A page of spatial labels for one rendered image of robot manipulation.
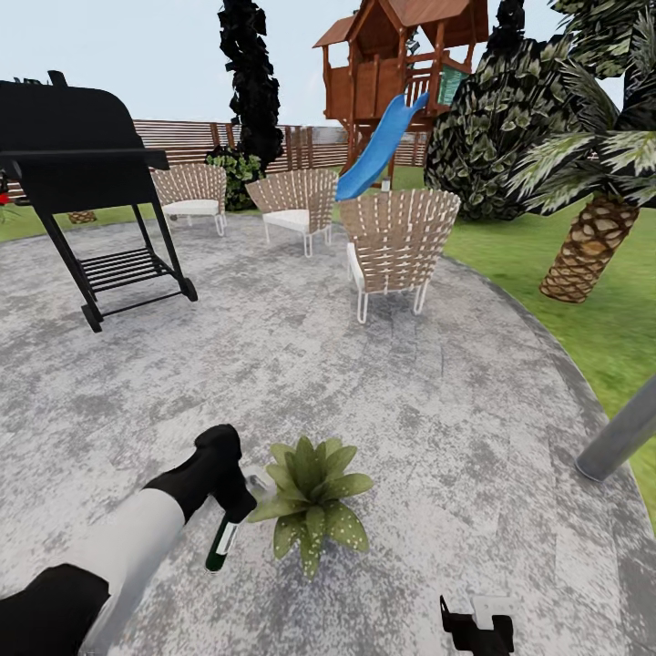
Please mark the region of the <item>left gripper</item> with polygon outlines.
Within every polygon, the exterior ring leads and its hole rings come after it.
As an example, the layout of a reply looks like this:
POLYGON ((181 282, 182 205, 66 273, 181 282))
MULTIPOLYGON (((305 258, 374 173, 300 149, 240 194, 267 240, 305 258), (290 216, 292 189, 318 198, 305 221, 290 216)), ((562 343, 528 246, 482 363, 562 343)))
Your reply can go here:
POLYGON ((229 513, 232 520, 237 524, 240 524, 246 519, 250 515, 250 512, 258 506, 256 498, 251 494, 250 489, 245 484, 242 471, 240 472, 240 477, 232 486, 225 488, 215 487, 212 489, 211 494, 216 497, 220 506, 229 513))

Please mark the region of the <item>insectifuge atomizer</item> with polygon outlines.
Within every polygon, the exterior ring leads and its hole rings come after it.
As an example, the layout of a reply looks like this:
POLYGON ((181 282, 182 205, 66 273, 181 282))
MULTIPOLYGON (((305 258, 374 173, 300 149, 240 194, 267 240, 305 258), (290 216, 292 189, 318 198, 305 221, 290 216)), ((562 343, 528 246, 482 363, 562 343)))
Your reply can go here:
POLYGON ((232 541, 236 537, 236 532, 240 524, 237 524, 229 513, 225 513, 221 521, 220 529, 216 533, 216 538, 210 548, 210 553, 205 560, 205 566, 208 570, 219 571, 223 566, 224 560, 231 551, 232 541))

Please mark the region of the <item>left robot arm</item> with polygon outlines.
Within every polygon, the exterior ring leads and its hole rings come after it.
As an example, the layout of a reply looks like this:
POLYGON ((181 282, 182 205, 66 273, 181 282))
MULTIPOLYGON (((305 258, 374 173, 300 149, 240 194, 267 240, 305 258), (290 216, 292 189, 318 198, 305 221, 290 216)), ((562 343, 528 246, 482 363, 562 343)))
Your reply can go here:
POLYGON ((256 462, 239 466, 241 445, 214 425, 195 446, 159 467, 141 492, 0 600, 0 656, 108 656, 138 598, 192 513, 212 494, 237 524, 278 494, 256 462))

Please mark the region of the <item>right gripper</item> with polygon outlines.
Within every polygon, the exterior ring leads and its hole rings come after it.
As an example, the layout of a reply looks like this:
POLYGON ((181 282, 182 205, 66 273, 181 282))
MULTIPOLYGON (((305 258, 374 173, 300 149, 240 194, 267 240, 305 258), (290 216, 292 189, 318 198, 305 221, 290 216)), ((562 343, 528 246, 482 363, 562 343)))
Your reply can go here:
POLYGON ((442 595, 440 604, 444 631, 452 633, 457 650, 469 650, 473 656, 484 656, 492 650, 503 651, 507 656, 513 653, 514 629, 510 616, 494 615, 493 630, 481 630, 473 620, 473 613, 451 613, 442 595))

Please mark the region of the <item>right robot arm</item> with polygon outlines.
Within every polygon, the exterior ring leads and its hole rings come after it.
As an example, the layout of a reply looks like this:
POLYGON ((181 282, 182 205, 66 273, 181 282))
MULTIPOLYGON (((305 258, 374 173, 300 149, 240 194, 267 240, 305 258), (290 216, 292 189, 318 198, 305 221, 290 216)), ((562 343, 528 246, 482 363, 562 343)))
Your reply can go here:
POLYGON ((508 656, 513 653, 514 629, 511 615, 520 613, 516 597, 473 595, 475 613, 451 613, 440 595, 444 631, 451 632, 457 650, 469 650, 473 656, 508 656))

